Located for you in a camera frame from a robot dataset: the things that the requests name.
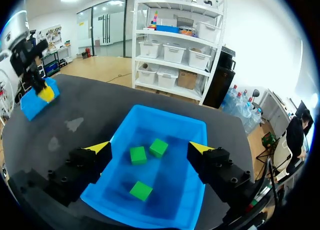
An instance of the black table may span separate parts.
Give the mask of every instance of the black table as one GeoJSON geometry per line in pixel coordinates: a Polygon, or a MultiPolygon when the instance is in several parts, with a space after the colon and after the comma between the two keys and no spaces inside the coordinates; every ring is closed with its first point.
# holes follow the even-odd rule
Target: black table
{"type": "MultiPolygon", "coordinates": [[[[164,95],[82,77],[57,75],[60,96],[28,121],[16,108],[3,130],[4,158],[8,174],[31,168],[47,178],[48,169],[57,169],[77,147],[108,141],[132,106],[140,104],[202,120],[206,123],[208,145],[223,147],[243,170],[253,173],[252,156],[239,118],[219,110],[198,106],[164,95]]],[[[210,186],[205,187],[201,212],[195,229],[207,230],[222,223],[229,206],[210,186]]],[[[68,211],[77,216],[121,225],[95,211],[79,199],[68,211]]]]}

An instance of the green cube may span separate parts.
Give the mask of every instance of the green cube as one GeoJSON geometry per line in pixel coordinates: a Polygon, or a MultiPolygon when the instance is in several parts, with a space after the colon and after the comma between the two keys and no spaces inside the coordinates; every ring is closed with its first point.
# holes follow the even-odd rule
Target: green cube
{"type": "Polygon", "coordinates": [[[157,158],[161,158],[168,148],[168,143],[156,138],[150,146],[150,153],[157,158]]]}
{"type": "Polygon", "coordinates": [[[145,164],[147,156],[143,146],[130,148],[131,163],[133,165],[145,164]]]}
{"type": "Polygon", "coordinates": [[[153,188],[145,185],[144,183],[137,181],[136,184],[130,191],[130,194],[135,196],[136,198],[145,201],[150,193],[152,192],[153,188]]]}

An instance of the water bottle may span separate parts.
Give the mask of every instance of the water bottle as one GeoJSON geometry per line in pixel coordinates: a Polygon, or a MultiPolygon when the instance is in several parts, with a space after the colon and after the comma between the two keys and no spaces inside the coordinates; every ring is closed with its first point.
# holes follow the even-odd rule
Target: water bottle
{"type": "Polygon", "coordinates": [[[234,85],[233,88],[229,88],[228,91],[226,92],[226,95],[221,103],[221,107],[222,109],[224,109],[224,107],[228,104],[228,101],[230,100],[230,96],[231,95],[234,95],[236,96],[237,95],[237,85],[234,85]]]}
{"type": "Polygon", "coordinates": [[[253,110],[255,106],[252,104],[252,97],[249,97],[248,103],[250,103],[250,111],[253,110]]]}
{"type": "Polygon", "coordinates": [[[249,99],[248,99],[248,97],[247,97],[247,92],[248,92],[248,90],[245,89],[244,92],[242,93],[242,99],[243,99],[243,101],[244,101],[245,103],[249,101],[249,99]]]}
{"type": "Polygon", "coordinates": [[[238,92],[238,94],[233,97],[233,95],[230,95],[230,99],[227,102],[226,106],[223,108],[223,111],[227,114],[233,115],[233,112],[235,110],[236,104],[242,103],[242,94],[241,92],[238,92]]]}
{"type": "Polygon", "coordinates": [[[261,109],[252,110],[252,115],[248,122],[244,125],[244,130],[247,135],[249,135],[258,124],[261,122],[261,109]]]}
{"type": "Polygon", "coordinates": [[[250,102],[241,102],[238,103],[235,107],[234,116],[240,118],[243,125],[245,125],[252,116],[252,113],[249,109],[250,105],[250,102]]]}

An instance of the glass wall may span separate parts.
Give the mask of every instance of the glass wall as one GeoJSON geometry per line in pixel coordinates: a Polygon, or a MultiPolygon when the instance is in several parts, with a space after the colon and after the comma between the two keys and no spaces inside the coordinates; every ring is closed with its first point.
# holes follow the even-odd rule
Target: glass wall
{"type": "Polygon", "coordinates": [[[93,45],[97,56],[124,56],[126,0],[112,0],[93,7],[93,45]]]}
{"type": "Polygon", "coordinates": [[[78,52],[83,53],[86,48],[90,48],[90,53],[93,54],[91,39],[91,8],[79,12],[76,15],[76,25],[78,52]]]}
{"type": "MultiPolygon", "coordinates": [[[[110,0],[77,14],[78,51],[90,48],[95,56],[132,57],[135,0],[110,0]]],[[[138,7],[138,24],[146,24],[147,6],[138,7]]],[[[137,37],[138,42],[144,37],[137,37]]]]}

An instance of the blue tray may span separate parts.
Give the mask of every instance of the blue tray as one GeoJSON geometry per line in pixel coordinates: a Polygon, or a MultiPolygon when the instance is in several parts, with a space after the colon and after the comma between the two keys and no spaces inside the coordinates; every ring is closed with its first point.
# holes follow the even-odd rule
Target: blue tray
{"type": "Polygon", "coordinates": [[[103,215],[136,228],[194,229],[205,185],[187,160],[189,141],[207,145],[203,121],[135,105],[111,138],[112,160],[81,199],[103,215]],[[149,152],[156,138],[168,143],[160,159],[149,152]],[[145,148],[147,163],[132,165],[130,148],[139,146],[145,148]],[[129,193],[137,181],[153,188],[146,201],[129,193]]]}
{"type": "MultiPolygon", "coordinates": [[[[54,92],[54,98],[60,95],[56,80],[47,77],[45,82],[54,92]]],[[[20,108],[26,118],[31,121],[45,106],[49,104],[36,95],[34,88],[31,88],[20,100],[20,108]]]]}

